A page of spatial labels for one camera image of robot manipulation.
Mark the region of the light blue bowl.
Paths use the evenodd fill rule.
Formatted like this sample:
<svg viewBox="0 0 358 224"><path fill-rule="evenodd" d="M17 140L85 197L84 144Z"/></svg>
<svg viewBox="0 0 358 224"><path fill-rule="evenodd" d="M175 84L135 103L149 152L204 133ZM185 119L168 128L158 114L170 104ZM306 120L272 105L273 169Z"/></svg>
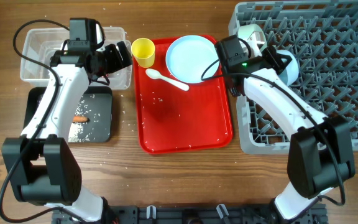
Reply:
<svg viewBox="0 0 358 224"><path fill-rule="evenodd" d="M299 77L300 69L295 56L287 50L277 50L278 54L287 55L291 58L291 62L286 66L284 71L278 75L286 86L293 84Z"/></svg>

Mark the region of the green bowl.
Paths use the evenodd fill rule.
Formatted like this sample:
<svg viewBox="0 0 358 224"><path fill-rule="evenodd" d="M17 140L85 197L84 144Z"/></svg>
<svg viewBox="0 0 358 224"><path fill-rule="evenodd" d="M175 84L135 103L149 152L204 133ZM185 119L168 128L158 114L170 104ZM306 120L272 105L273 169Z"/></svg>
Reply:
<svg viewBox="0 0 358 224"><path fill-rule="evenodd" d="M240 41L243 51L251 57L261 56L262 51L267 47L265 34L263 33L262 28L257 24L240 26L237 31L237 36L250 45L251 50L249 52L247 46Z"/></svg>

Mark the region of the yellow plastic cup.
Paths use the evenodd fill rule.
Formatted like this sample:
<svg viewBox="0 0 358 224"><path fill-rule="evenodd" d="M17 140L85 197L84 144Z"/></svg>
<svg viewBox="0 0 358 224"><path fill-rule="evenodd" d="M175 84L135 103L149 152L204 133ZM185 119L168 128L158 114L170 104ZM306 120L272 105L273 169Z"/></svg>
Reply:
<svg viewBox="0 0 358 224"><path fill-rule="evenodd" d="M154 64L155 45L150 39L136 39L132 43L131 51L140 67L150 68Z"/></svg>

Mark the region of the orange carrot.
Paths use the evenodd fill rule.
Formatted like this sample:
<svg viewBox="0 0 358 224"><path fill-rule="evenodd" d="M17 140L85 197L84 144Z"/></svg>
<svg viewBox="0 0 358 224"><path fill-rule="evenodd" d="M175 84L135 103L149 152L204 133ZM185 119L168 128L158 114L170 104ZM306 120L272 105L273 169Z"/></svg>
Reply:
<svg viewBox="0 0 358 224"><path fill-rule="evenodd" d="M86 117L86 116L79 116L79 115L76 115L74 116L73 118L73 122L74 123L86 123L88 122L89 119Z"/></svg>

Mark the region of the white rice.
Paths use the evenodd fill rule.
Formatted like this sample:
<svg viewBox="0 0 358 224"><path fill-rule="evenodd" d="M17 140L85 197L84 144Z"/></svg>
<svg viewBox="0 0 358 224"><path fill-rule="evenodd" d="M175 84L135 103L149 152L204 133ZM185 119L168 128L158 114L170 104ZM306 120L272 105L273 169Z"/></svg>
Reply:
<svg viewBox="0 0 358 224"><path fill-rule="evenodd" d="M95 93L84 94L76 107L75 116L86 116L89 121L86 123L74 123L70 126L68 135L69 143L97 142L99 137L96 133L97 124L101 124L100 112L97 112L96 104L100 97Z"/></svg>

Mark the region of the light blue plate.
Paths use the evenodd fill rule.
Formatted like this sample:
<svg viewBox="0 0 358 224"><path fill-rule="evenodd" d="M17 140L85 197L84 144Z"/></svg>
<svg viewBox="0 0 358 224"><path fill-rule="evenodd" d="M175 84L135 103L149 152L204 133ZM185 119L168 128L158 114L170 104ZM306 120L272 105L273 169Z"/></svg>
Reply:
<svg viewBox="0 0 358 224"><path fill-rule="evenodd" d="M218 70L218 56L211 40L199 35L186 35L175 40L168 48L165 62L168 71L179 81L196 84L212 77Z"/></svg>

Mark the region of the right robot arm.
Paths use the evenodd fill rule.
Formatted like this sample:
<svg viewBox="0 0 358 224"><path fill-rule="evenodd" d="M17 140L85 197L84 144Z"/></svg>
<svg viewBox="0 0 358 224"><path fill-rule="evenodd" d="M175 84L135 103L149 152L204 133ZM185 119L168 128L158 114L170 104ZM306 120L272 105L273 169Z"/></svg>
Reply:
<svg viewBox="0 0 358 224"><path fill-rule="evenodd" d="M290 182L271 201L264 220L292 223L322 199L344 205L344 182L356 174L349 123L314 109L289 88L299 74L295 56L236 35L214 47L232 96L256 102L290 141Z"/></svg>

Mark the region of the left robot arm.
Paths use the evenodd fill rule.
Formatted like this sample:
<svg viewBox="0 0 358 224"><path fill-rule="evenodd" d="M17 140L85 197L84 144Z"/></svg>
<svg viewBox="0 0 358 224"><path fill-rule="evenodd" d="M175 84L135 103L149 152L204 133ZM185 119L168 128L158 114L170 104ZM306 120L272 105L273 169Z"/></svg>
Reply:
<svg viewBox="0 0 358 224"><path fill-rule="evenodd" d="M50 78L36 112L17 138L7 138L2 157L7 169L0 190L0 217L6 189L17 201L60 212L74 223L118 223L108 201L82 184L81 169L68 146L77 104L91 83L108 85L108 75L132 65L124 42L105 44L95 19L72 18L69 38L45 68Z"/></svg>

